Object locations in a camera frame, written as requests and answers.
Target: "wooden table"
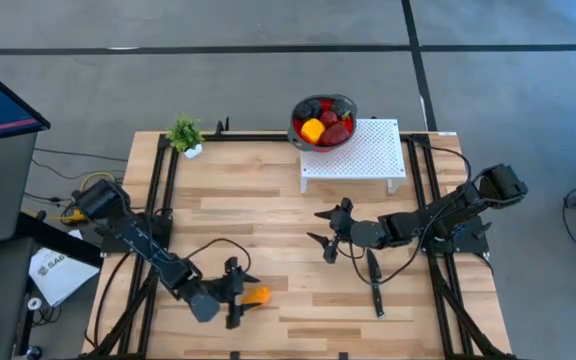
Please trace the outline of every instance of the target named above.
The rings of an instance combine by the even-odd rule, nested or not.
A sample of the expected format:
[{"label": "wooden table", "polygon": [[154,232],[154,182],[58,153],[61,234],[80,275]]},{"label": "wooden table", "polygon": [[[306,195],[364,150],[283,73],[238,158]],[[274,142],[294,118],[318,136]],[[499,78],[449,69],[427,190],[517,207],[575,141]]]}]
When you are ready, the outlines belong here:
[{"label": "wooden table", "polygon": [[[123,186],[132,206],[145,204],[158,136],[158,132],[135,135]],[[454,134],[430,133],[430,139],[434,146],[460,151]],[[426,199],[431,199],[423,154],[417,153]],[[332,208],[343,196],[354,202],[355,219],[416,210],[405,148],[404,155],[408,177],[393,195],[387,194],[383,181],[365,180],[312,181],[302,195],[299,154],[289,143],[208,142],[197,158],[181,156],[170,250],[183,256],[217,237],[237,241],[250,251],[250,273],[270,286],[273,297],[263,308],[247,312],[240,328],[226,330],[225,308],[213,321],[199,324],[183,301],[175,301],[159,286],[148,357],[227,358],[230,351],[241,351],[244,359],[337,358],[339,352],[348,352],[351,358],[443,358],[425,255],[381,287],[386,317],[378,320],[371,289],[357,278],[350,259],[339,256],[335,265],[326,264],[320,245],[305,235],[307,231],[332,235],[327,222],[313,213]],[[440,151],[433,151],[433,157],[442,194],[464,181],[462,160]],[[166,164],[164,160],[159,194]],[[384,275],[403,264],[415,244],[416,240],[407,248],[376,251]],[[348,251],[347,244],[341,248]],[[215,244],[193,261],[206,277],[217,277],[232,255],[245,266],[243,253],[227,243]],[[90,335],[101,290],[120,257],[113,255],[104,262]],[[490,269],[474,255],[455,258],[467,310],[493,344],[510,352]],[[125,308],[133,263],[131,256],[110,288],[100,322],[102,338]],[[365,260],[358,263],[367,277]],[[450,310],[449,317],[455,351],[460,352]],[[138,313],[131,351],[136,350],[140,322]],[[83,351],[89,350],[85,344]]]}]

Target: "small green plant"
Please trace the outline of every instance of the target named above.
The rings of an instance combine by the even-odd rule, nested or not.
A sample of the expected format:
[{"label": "small green plant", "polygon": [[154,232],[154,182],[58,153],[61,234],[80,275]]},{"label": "small green plant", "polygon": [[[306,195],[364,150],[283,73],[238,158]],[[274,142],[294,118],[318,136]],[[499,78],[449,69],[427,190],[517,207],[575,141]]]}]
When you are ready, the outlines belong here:
[{"label": "small green plant", "polygon": [[178,114],[175,126],[168,130],[166,138],[177,151],[184,152],[201,144],[204,140],[201,132],[195,127],[199,119],[188,114]]}]

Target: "concrete floor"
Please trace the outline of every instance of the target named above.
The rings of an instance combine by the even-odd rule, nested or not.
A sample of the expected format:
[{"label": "concrete floor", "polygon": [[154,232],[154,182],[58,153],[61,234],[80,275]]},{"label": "concrete floor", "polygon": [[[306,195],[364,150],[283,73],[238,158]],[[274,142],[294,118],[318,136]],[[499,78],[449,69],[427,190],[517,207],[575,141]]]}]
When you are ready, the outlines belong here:
[{"label": "concrete floor", "polygon": [[[411,2],[422,45],[576,43],[573,0]],[[399,1],[0,0],[0,48],[407,42]],[[423,60],[439,130],[459,133],[474,169],[512,164],[530,189],[520,205],[485,214],[514,353],[576,359],[576,246],[561,221],[562,197],[576,187],[576,52]],[[127,157],[135,131],[164,129],[180,111],[205,129],[227,115],[234,129],[283,129],[292,104],[320,92],[350,96],[361,116],[425,129],[407,52],[0,56],[0,80],[52,122],[39,146],[108,156]],[[67,174],[125,166],[35,158]],[[27,190],[67,195],[77,185],[33,168]],[[576,234],[576,211],[569,220]],[[78,354],[95,282],[64,303],[57,324],[33,332],[48,357]]]}]

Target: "white pot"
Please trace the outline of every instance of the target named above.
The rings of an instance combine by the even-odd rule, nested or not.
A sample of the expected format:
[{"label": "white pot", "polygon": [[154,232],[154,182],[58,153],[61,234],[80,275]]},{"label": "white pot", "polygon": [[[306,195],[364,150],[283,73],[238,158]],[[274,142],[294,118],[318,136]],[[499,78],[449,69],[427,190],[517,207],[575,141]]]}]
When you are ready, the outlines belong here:
[{"label": "white pot", "polygon": [[188,159],[192,159],[195,156],[199,155],[201,153],[201,150],[202,150],[201,144],[197,144],[195,145],[194,148],[184,151],[184,155],[186,155]]}]

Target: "white perforated shelf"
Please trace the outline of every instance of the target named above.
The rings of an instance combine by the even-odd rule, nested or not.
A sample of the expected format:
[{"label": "white perforated shelf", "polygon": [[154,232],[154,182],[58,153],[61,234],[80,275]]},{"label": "white perforated shelf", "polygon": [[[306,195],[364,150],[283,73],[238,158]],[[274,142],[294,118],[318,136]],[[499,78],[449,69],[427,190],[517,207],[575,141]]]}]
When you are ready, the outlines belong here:
[{"label": "white perforated shelf", "polygon": [[308,179],[388,179],[392,193],[405,178],[395,119],[357,119],[346,144],[326,153],[301,152],[302,193]]}]

